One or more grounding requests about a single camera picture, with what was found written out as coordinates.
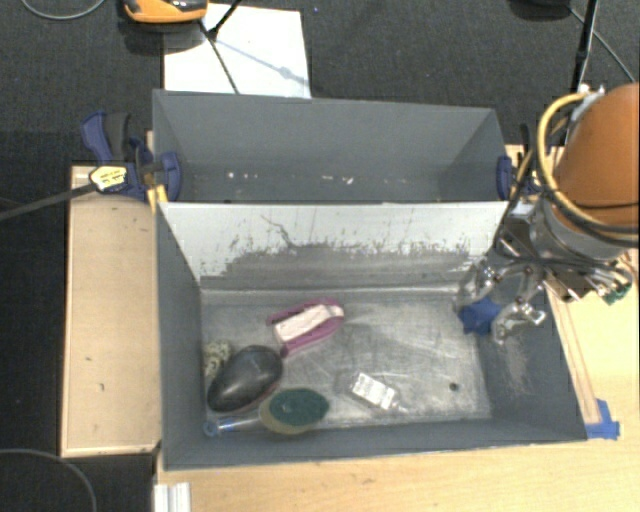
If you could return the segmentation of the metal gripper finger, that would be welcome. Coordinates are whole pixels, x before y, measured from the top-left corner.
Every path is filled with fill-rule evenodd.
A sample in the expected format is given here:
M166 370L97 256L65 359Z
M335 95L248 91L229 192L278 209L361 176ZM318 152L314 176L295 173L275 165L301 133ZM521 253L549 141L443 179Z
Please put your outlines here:
M498 267L487 258L474 261L459 282L453 300L453 311L459 313L486 298L501 280Z
M533 299L543 290L543 277L540 272L523 272L516 293L492 322L491 334L498 345L505 342L516 332L531 326L539 327L547 313L533 305Z

